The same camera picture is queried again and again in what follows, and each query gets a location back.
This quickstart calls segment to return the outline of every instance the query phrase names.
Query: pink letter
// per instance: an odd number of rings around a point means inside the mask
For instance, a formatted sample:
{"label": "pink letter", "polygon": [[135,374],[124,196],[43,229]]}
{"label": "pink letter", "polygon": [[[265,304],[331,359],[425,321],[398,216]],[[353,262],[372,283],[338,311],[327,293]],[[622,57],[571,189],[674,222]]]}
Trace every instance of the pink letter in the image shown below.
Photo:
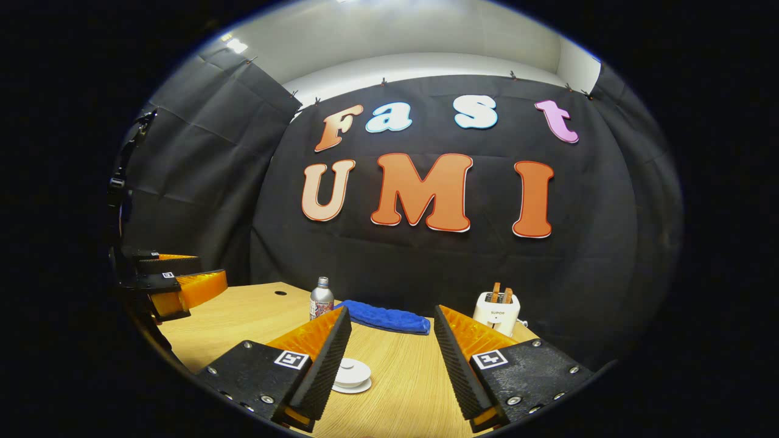
{"label": "pink letter", "polygon": [[557,104],[553,101],[538,102],[536,108],[544,112],[546,116],[546,122],[549,124],[549,128],[552,133],[560,140],[568,143],[576,143],[579,141],[579,136],[574,131],[569,131],[566,127],[566,123],[563,118],[571,119],[568,115],[568,111],[557,108]]}

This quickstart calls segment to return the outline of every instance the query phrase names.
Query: black curtain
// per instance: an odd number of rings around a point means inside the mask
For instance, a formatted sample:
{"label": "black curtain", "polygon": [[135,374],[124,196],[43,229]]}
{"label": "black curtain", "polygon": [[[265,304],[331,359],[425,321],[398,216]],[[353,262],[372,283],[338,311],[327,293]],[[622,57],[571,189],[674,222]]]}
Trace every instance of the black curtain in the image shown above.
{"label": "black curtain", "polygon": [[125,244],[200,256],[249,282],[254,206],[300,102],[222,43],[204,47],[169,77],[141,111],[159,108],[132,156],[133,209]]}
{"label": "black curtain", "polygon": [[[252,282],[284,281],[313,288],[330,278],[337,299],[431,316],[435,304],[472,314],[495,281],[518,295],[520,318],[576,360],[598,368],[613,359],[651,319],[681,238],[681,200],[667,147],[651,117],[613,75],[593,100],[566,88],[497,76],[439,76],[356,90],[306,108],[289,126],[268,170],[252,226]],[[453,100],[483,94],[497,104],[490,129],[462,129]],[[539,101],[570,114],[575,144],[550,130]],[[370,133],[365,123],[381,105],[405,102],[412,124]],[[342,141],[319,153],[323,119],[361,104]],[[471,229],[434,231],[404,216],[394,227],[371,222],[379,205],[388,153],[409,154],[424,178],[441,154],[473,158],[465,213]],[[301,211],[304,169],[327,164],[319,202],[332,192],[335,161],[353,159],[343,209],[327,222]],[[512,233],[521,205],[517,161],[554,169],[549,182],[547,238]]]}

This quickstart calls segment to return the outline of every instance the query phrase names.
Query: white toaster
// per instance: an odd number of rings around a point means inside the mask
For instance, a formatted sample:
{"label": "white toaster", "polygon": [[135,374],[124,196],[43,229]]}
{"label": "white toaster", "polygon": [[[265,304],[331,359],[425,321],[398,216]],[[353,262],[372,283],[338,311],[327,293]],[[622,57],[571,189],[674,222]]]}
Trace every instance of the white toaster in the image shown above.
{"label": "white toaster", "polygon": [[[476,301],[474,320],[491,327],[508,337],[514,332],[514,324],[520,315],[520,300],[516,295],[511,296],[511,302],[490,302],[487,296],[492,292],[482,292]],[[503,293],[499,294],[499,301],[503,299]]]}

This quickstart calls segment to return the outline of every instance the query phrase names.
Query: wooden table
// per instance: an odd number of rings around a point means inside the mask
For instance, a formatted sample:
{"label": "wooden table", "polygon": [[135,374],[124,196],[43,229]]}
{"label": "wooden table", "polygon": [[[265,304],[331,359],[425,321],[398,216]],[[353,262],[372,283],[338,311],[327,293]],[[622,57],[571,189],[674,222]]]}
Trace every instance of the wooden table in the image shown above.
{"label": "wooden table", "polygon": [[[266,343],[308,322],[309,294],[285,283],[229,288],[192,309],[192,316],[163,323],[160,329],[173,352],[197,373],[240,341]],[[331,391],[314,433],[306,434],[459,438],[486,433],[473,434],[463,419],[429,319],[427,336],[352,323],[344,357],[366,363],[373,385],[360,394]],[[517,324],[513,337],[521,342],[537,336]]]}

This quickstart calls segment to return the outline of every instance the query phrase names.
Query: orange letter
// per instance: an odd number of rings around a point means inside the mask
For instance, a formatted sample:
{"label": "orange letter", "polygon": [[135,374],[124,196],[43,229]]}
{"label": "orange letter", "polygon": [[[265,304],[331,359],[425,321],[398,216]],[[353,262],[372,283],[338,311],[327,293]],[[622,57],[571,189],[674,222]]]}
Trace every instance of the orange letter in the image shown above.
{"label": "orange letter", "polygon": [[384,169],[379,209],[371,215],[377,225],[397,225],[400,215],[395,211],[396,198],[411,226],[419,223],[422,214],[435,197],[433,213],[425,223],[438,231],[468,231],[471,221],[465,217],[465,175],[474,165],[471,157],[443,154],[422,181],[417,168],[406,154],[386,154],[377,160]]}
{"label": "orange letter", "polygon": [[546,221],[549,180],[555,171],[535,161],[520,161],[514,165],[522,178],[522,206],[520,218],[514,222],[513,231],[520,237],[544,238],[552,233],[552,225]]}
{"label": "orange letter", "polygon": [[319,205],[316,200],[319,195],[319,181],[327,170],[325,164],[312,164],[305,168],[305,185],[303,186],[303,214],[313,221],[329,221],[340,213],[344,206],[346,184],[349,179],[349,171],[354,168],[354,160],[341,160],[333,164],[336,179],[333,182],[333,195],[327,205]]}
{"label": "orange letter", "polygon": [[329,149],[342,140],[338,136],[338,129],[346,132],[351,127],[352,115],[362,114],[362,105],[355,105],[341,112],[325,117],[325,132],[322,133],[322,141],[314,147],[314,152]]}

